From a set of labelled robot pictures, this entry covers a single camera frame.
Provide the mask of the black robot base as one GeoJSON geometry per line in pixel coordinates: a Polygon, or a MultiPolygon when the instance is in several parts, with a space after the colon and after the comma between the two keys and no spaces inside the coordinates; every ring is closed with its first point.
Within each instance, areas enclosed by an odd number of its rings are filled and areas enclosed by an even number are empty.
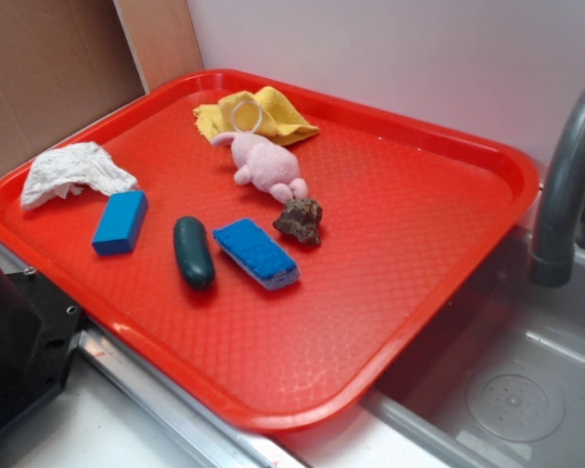
{"type": "Polygon", "coordinates": [[[32,267],[0,267],[0,437],[63,390],[82,307],[32,267]]]}

